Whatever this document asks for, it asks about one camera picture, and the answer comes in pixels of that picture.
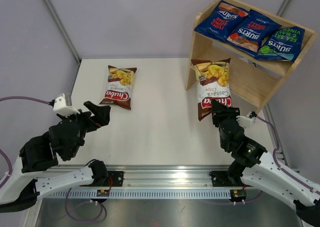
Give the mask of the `Burts spicy sweet chilli bag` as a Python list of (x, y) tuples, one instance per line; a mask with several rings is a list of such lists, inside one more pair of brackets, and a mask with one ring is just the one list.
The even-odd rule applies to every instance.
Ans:
[(248, 14), (249, 12), (244, 8), (221, 0), (212, 14), (196, 26), (194, 31), (206, 37), (225, 42)]

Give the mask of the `Chuba cassava chips bag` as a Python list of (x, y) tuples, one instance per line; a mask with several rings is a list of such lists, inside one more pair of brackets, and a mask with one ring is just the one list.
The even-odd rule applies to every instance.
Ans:
[(202, 121), (212, 113), (212, 101), (231, 107), (232, 98), (229, 85), (231, 59), (212, 62), (192, 59), (197, 83), (197, 113)]
[(136, 67), (117, 68), (109, 65), (106, 91), (99, 104), (131, 110), (136, 71)]

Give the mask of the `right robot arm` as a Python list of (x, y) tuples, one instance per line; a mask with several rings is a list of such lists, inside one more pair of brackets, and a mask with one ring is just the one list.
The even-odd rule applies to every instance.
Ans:
[(305, 223), (320, 225), (320, 185), (289, 168), (277, 159), (275, 148), (264, 146), (245, 135), (259, 116), (243, 116), (239, 108), (211, 102), (213, 125), (218, 128), (221, 148), (234, 159), (227, 170), (232, 185), (244, 184), (280, 200)]

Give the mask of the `Burts sea salt vinegar bag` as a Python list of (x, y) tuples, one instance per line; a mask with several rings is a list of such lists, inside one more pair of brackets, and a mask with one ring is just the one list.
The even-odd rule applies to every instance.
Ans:
[(292, 26), (273, 33), (255, 55), (255, 60), (277, 60), (294, 62), (302, 49), (305, 29)]

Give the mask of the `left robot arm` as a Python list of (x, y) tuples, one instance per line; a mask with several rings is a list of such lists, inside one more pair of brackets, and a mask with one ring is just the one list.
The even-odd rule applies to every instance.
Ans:
[(0, 180), (1, 213), (20, 212), (34, 206), (37, 200), (68, 188), (81, 185), (103, 186), (108, 181), (106, 165), (93, 160), (85, 167), (56, 177), (41, 177), (59, 164), (58, 158), (69, 161), (85, 144), (87, 133), (94, 132), (110, 122), (110, 106), (84, 102), (88, 109), (75, 109), (63, 97), (48, 103), (61, 119), (43, 135), (31, 138), (19, 151), (14, 165)]

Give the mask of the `Burts blue bag with bacon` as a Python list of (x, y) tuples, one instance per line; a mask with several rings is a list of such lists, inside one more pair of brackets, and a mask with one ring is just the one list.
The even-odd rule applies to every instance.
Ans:
[(253, 9), (232, 31), (226, 42), (251, 56), (255, 56), (263, 40), (282, 25)]

